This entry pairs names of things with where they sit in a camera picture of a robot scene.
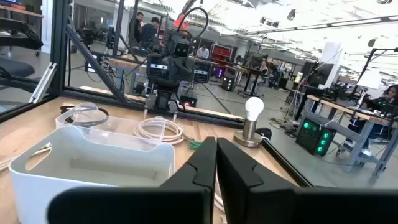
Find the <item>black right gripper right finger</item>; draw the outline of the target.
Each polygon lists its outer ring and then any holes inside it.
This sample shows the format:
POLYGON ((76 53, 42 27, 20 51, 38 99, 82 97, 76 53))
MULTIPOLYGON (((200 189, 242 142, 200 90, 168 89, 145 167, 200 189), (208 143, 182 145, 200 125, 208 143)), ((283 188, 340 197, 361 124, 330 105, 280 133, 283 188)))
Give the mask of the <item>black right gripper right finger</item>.
POLYGON ((397 223, 397 191, 297 187, 225 138, 217 173, 228 223, 397 223))

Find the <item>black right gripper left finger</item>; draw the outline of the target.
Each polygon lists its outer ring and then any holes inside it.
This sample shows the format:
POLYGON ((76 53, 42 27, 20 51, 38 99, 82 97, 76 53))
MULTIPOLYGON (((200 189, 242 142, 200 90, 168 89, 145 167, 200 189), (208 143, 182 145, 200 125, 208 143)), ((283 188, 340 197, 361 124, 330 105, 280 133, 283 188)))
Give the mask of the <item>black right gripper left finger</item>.
POLYGON ((78 187, 52 199, 49 223, 211 223, 217 143, 207 137, 158 187, 78 187))

